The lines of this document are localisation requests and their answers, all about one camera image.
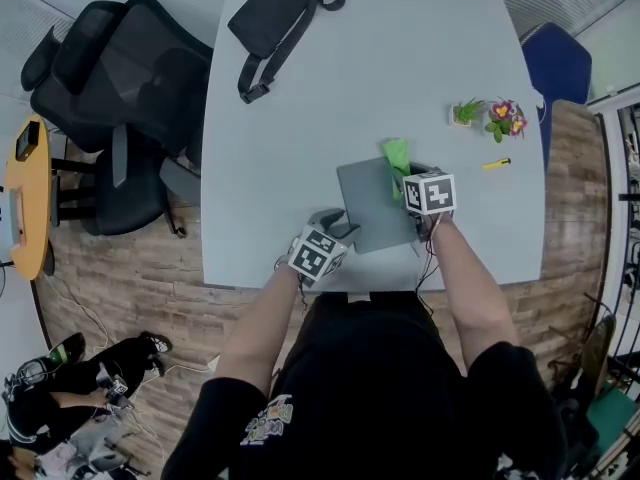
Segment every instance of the small succulent pot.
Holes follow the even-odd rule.
[[[451,126],[462,126],[463,128],[471,127],[471,121],[459,121],[456,118],[455,109],[458,107],[459,105],[451,105],[451,108],[449,108],[449,124]]]

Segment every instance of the printed graphic on shirt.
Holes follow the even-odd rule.
[[[521,471],[513,465],[513,460],[504,453],[498,459],[496,478],[505,480],[540,480],[533,471]]]
[[[245,429],[247,437],[240,446],[262,445],[269,436],[281,436],[293,417],[293,404],[285,403],[289,398],[291,395],[279,395],[271,400],[267,408],[249,422]]]

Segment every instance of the white table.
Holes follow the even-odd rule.
[[[309,216],[344,207],[336,167],[409,140],[412,161],[455,175],[454,220],[499,283],[538,279],[544,168],[535,97],[502,0],[347,0],[318,8],[271,85],[250,105],[236,84],[246,50],[226,24],[213,53],[202,151],[207,283],[261,287]],[[510,98],[526,138],[502,144],[448,124],[451,103]],[[508,167],[482,164],[509,157]],[[410,245],[351,251],[318,290],[413,290],[423,263]],[[437,272],[424,285],[442,287]]]

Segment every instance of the bag strap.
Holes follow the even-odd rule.
[[[287,36],[278,45],[276,51],[269,59],[269,62],[267,62],[267,65],[260,76],[260,81],[253,87],[251,87],[251,82],[253,82],[256,71],[258,71],[261,59],[253,53],[249,54],[244,66],[242,67],[242,71],[240,72],[240,78],[238,79],[238,92],[240,93],[242,101],[249,104],[269,92],[269,85],[271,85],[276,73],[280,70],[289,57],[289,54],[293,51],[295,46],[298,44],[298,41],[300,41],[300,38],[306,32],[313,16],[316,13],[318,4],[322,5],[322,7],[327,11],[337,11],[344,6],[344,3],[345,0],[333,0],[333,2],[328,4],[325,4],[323,0],[309,0],[300,19],[289,31],[289,34],[287,34]]]

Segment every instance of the sneaker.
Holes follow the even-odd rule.
[[[164,377],[164,374],[167,373],[167,369],[165,368],[164,363],[160,361],[160,358],[152,357],[149,361],[151,361],[152,364],[149,371],[151,373],[155,373],[158,377]]]
[[[149,331],[144,331],[140,334],[141,338],[147,338],[152,341],[153,346],[156,348],[157,354],[166,354],[173,350],[173,345],[169,341],[169,338],[162,336],[161,334],[153,334]]]

